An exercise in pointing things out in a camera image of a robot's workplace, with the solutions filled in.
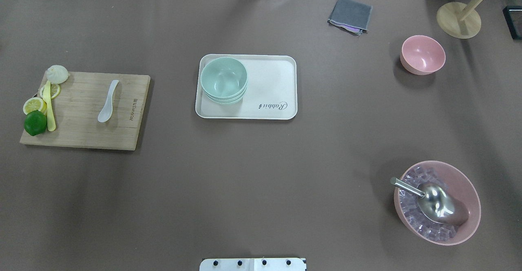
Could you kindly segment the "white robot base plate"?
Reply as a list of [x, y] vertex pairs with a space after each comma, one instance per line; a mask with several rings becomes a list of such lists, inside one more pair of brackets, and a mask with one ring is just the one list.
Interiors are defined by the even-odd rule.
[[207, 258], [200, 271], [306, 271], [305, 258]]

